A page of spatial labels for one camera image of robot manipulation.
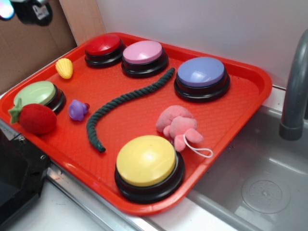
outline yellow button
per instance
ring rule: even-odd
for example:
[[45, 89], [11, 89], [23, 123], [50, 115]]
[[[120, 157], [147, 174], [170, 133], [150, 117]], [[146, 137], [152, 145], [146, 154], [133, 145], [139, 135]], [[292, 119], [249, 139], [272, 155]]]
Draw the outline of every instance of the yellow button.
[[134, 186], [146, 187], [166, 179], [176, 164], [172, 144], [160, 136], [135, 138], [120, 150], [116, 168], [122, 179]]

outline stainless steel sink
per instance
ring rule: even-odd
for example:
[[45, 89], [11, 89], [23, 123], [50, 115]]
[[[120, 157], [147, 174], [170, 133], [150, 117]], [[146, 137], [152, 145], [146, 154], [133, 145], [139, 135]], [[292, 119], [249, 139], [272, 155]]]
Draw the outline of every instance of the stainless steel sink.
[[307, 230], [308, 124], [285, 141], [280, 119], [262, 106], [188, 198], [238, 230]]

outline red tray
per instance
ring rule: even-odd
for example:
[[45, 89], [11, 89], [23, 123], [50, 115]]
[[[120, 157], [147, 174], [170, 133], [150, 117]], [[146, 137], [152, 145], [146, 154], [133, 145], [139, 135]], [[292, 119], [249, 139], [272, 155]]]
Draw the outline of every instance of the red tray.
[[[127, 34], [115, 34], [119, 35], [126, 45], [145, 40]], [[177, 70], [183, 62], [191, 58], [215, 57], [163, 43], [162, 45], [169, 55], [167, 69], [174, 67]], [[54, 83], [67, 98], [64, 109], [57, 116], [56, 129], [46, 135], [36, 136], [23, 130], [18, 123], [12, 127], [23, 133], [55, 163], [115, 207], [129, 214], [151, 215], [176, 205], [261, 106], [272, 88], [271, 79], [263, 70], [215, 57], [224, 63], [231, 77], [231, 86], [226, 95], [209, 103], [181, 100], [174, 92], [174, 75], [157, 92], [119, 106], [98, 122], [98, 138], [107, 149], [105, 153], [100, 154], [90, 145], [87, 138], [86, 122], [90, 115], [112, 99], [156, 82], [163, 73], [154, 77], [134, 79], [122, 73], [121, 64], [104, 69], [90, 68], [84, 60], [84, 47], [85, 44], [65, 55], [73, 62], [74, 73], [71, 79], [61, 78], [53, 62], [3, 96], [0, 100], [0, 117], [9, 123], [8, 110], [13, 107], [15, 95], [25, 86], [42, 80]], [[83, 122], [72, 121], [68, 116], [68, 106], [73, 99], [90, 104], [90, 111]], [[211, 148], [214, 156], [207, 159], [185, 149], [181, 153], [185, 163], [185, 177], [179, 189], [157, 203], [132, 203], [120, 194], [114, 180], [117, 154], [124, 144], [135, 137], [150, 134], [163, 136], [155, 129], [156, 121], [163, 110], [175, 104], [182, 105], [193, 113], [198, 121], [198, 131], [205, 137], [205, 141], [196, 146]]]

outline strawberry toy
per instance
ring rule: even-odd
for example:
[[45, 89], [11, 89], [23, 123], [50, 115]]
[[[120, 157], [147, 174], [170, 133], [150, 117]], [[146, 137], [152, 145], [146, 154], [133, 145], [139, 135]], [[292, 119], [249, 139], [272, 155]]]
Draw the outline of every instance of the strawberry toy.
[[45, 134], [51, 132], [56, 127], [57, 116], [52, 109], [37, 103], [27, 104], [22, 107], [21, 99], [17, 105], [9, 110], [11, 124], [19, 124], [33, 134]]

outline green rope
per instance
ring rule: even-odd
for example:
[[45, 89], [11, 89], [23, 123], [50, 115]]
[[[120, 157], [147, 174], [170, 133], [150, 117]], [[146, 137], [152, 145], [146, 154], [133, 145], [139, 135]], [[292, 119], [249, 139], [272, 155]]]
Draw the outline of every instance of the green rope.
[[160, 77], [160, 79], [157, 82], [155, 82], [155, 83], [153, 83], [153, 84], [151, 84], [151, 85], [149, 85], [145, 88], [141, 88], [139, 90], [134, 90], [130, 93], [121, 95], [120, 97], [117, 97], [117, 98], [111, 100], [110, 102], [105, 104], [103, 107], [98, 109], [89, 118], [89, 120], [87, 122], [88, 139], [89, 139], [90, 143], [93, 145], [93, 147], [95, 147], [100, 153], [103, 153], [103, 152], [106, 151], [106, 149], [104, 148], [102, 143], [97, 138], [97, 133], [96, 133], [96, 129], [95, 129], [95, 125], [97, 124], [98, 120], [103, 115], [107, 114], [109, 111], [118, 107], [122, 103], [125, 103], [127, 101], [130, 101], [130, 100], [133, 100], [133, 99], [136, 99], [136, 98], [140, 98], [144, 95], [148, 95], [148, 94], [155, 92], [156, 90], [160, 89], [161, 87], [163, 87], [168, 82], [168, 80], [171, 79], [174, 72], [175, 72], [175, 69], [171, 68], [162, 77]]

